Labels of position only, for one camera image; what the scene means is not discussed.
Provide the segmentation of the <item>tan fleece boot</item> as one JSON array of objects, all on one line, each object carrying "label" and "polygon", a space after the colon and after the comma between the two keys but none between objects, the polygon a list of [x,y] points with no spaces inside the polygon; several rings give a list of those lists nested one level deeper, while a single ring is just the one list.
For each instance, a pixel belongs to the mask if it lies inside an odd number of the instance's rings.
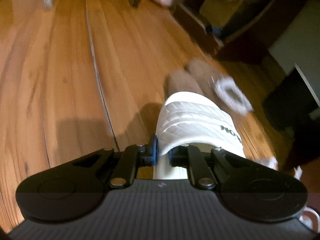
[{"label": "tan fleece boot", "polygon": [[242,116],[253,111],[248,98],[236,85],[234,79],[223,71],[218,61],[206,62],[194,58],[185,65],[185,69],[198,83],[204,95],[221,109]]},{"label": "tan fleece boot", "polygon": [[166,98],[177,92],[192,92],[203,95],[203,91],[196,80],[183,69],[172,72],[164,81],[164,94]]}]

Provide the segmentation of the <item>open cardboard box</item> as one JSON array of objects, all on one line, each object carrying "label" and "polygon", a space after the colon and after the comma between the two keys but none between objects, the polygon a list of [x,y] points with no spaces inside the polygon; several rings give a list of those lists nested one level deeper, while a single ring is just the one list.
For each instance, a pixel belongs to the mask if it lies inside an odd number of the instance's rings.
[{"label": "open cardboard box", "polygon": [[212,26],[224,28],[238,11],[243,0],[204,0],[199,13]]}]

